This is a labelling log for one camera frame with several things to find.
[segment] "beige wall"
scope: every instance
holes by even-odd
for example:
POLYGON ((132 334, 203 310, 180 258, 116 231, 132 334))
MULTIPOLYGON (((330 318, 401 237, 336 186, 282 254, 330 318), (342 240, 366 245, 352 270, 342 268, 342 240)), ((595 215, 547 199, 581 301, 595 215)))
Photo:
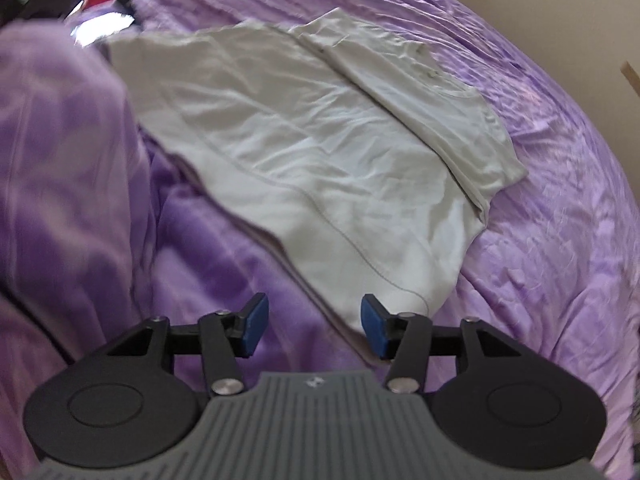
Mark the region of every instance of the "beige wall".
POLYGON ((640 200, 640 0, 459 0, 534 59, 607 139, 640 200))

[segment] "white t-shirt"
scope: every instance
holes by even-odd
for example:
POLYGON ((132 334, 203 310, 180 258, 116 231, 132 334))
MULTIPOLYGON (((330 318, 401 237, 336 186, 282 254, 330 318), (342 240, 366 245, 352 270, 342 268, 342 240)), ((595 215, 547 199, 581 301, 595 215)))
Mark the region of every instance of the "white t-shirt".
POLYGON ((142 125, 357 330, 365 293, 433 315, 491 198, 526 174, 477 90, 340 9, 110 47, 142 125))

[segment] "purple bedsheet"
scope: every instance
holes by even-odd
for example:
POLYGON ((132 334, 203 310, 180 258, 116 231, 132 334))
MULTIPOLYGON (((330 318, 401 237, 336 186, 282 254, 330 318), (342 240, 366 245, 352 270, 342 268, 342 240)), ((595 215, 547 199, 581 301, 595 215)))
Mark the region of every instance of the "purple bedsheet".
MULTIPOLYGON (((640 214, 620 165, 542 70, 455 0, 136 0, 148 30, 252 17, 305 23, 334 7, 428 43, 503 119, 529 176, 498 193, 456 289, 434 317, 479 316, 580 377, 607 405, 594 464, 632 475, 629 416, 638 367, 640 214)), ((92 11, 95 16, 103 10, 92 11)), ((126 91, 59 25, 0 33, 2 276, 76 357, 143 317, 195 321, 256 291, 270 328, 242 363, 262 370, 366 364, 269 253, 140 135, 126 91)), ((14 478, 36 463, 21 430, 29 393, 63 362, 0 302, 0 452, 14 478)), ((198 363, 179 363, 190 383, 198 363)), ((430 367, 430 387, 453 375, 430 367)))

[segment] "bed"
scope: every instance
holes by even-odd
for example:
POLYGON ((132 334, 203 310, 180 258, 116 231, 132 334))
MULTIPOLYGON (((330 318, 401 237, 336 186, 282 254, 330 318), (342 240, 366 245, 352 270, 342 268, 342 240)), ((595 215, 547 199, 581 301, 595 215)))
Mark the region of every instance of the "bed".
MULTIPOLYGON (((548 75, 455 0, 133 4, 145 30, 173 31, 246 18, 302 24, 340 7, 428 44, 446 72, 478 88, 529 176, 494 197, 488 228, 468 250, 434 322, 456 326, 462 317, 480 317, 590 384, 608 418, 593 463, 611 479, 632 477, 640 213, 602 137, 548 75)), ((112 10, 95 7, 68 26, 112 10)), ((20 422, 33 389, 65 366, 66 353, 78 358, 145 317, 195 322, 266 292, 270 327, 255 356, 242 362, 250 382, 264 370, 370 367, 383 374, 273 248, 137 127, 124 88, 95 49, 72 47, 63 36, 59 25, 44 24, 11 25, 0 34, 0 59, 11 60, 0 65, 11 81, 1 90, 0 121, 4 132, 16 132, 3 136, 0 152, 0 261, 24 303, 20 309, 11 298, 0 300, 0 452, 9 474, 20 478, 36 463, 20 422), (105 92, 120 97, 100 102, 105 92), (108 129, 111 144, 83 144, 83 125, 95 123, 108 129), (83 164, 92 161, 110 168, 98 187, 86 183, 83 164), (45 189, 56 200, 46 200, 45 189)), ((197 386, 198 367, 185 358, 177 374, 197 386)), ((428 387, 453 375, 453 362, 440 358, 428 387)))

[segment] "metal screw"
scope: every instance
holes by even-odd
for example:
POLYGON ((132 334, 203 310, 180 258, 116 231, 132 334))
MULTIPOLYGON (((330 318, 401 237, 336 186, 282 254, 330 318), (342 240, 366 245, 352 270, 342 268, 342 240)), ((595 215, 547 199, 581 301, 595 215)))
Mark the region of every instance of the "metal screw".
POLYGON ((391 379, 386 387, 395 394, 414 394, 420 389, 420 384, 411 377, 396 377, 391 379))
POLYGON ((211 389, 217 395, 235 395, 244 390, 244 384, 238 379, 219 379, 211 385, 211 389))

